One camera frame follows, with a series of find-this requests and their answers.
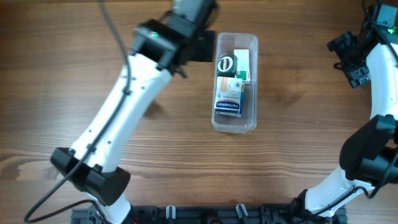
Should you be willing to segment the dark green small box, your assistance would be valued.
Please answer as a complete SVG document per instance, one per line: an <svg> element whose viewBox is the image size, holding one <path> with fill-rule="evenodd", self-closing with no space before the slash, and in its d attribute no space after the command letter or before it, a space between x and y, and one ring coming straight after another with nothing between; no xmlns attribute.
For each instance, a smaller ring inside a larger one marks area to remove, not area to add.
<svg viewBox="0 0 398 224"><path fill-rule="evenodd" d="M216 74L219 77L234 78L237 71L237 57L235 55L225 55L217 59Z"/></svg>

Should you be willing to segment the white green medicine box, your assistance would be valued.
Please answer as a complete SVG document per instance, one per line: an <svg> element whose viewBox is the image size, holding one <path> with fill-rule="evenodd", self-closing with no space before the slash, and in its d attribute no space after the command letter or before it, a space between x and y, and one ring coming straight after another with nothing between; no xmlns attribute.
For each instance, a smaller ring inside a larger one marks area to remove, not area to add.
<svg viewBox="0 0 398 224"><path fill-rule="evenodd" d="M249 50L248 49L234 49L234 56L237 59L236 64L236 78L242 79L243 83L251 83Z"/></svg>

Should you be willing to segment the blue medicine box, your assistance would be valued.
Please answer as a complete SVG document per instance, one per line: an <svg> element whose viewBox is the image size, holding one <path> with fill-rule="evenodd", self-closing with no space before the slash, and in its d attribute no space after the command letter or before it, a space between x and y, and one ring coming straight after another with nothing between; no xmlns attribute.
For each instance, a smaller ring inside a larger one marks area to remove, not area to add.
<svg viewBox="0 0 398 224"><path fill-rule="evenodd" d="M244 107L244 90L245 90L245 83L242 83L242 86L241 86L241 96L240 96L240 109L239 109L239 115L240 115L240 116L242 116L243 107Z"/></svg>

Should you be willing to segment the white Hansaplast plaster box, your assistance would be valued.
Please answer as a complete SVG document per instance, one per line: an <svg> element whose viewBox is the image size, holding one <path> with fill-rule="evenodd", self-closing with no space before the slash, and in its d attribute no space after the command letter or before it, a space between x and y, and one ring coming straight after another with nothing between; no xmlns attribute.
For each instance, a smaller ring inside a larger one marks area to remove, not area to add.
<svg viewBox="0 0 398 224"><path fill-rule="evenodd" d="M217 77L215 92L215 113L240 117L240 96L242 79Z"/></svg>

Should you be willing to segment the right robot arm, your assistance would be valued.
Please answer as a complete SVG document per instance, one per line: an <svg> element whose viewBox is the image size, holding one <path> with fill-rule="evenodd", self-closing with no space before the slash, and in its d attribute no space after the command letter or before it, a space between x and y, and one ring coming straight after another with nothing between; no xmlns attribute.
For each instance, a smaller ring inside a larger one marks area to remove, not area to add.
<svg viewBox="0 0 398 224"><path fill-rule="evenodd" d="M371 116L343 144L338 167L320 184L295 197L284 214L289 223L332 223L346 203L364 194L372 199L397 183L397 7L376 0L364 12L358 35L347 32L327 45L351 87L371 84Z"/></svg>

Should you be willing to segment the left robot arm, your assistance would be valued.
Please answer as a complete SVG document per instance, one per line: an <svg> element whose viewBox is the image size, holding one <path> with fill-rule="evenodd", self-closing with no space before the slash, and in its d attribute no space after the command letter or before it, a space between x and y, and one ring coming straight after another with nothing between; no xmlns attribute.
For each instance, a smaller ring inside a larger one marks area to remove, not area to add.
<svg viewBox="0 0 398 224"><path fill-rule="evenodd" d="M168 11L159 20L140 24L120 76L94 120L71 147L54 150L51 163L92 197L105 223L125 223L131 212L124 194L131 175L119 162L139 120L182 65L212 60L210 16Z"/></svg>

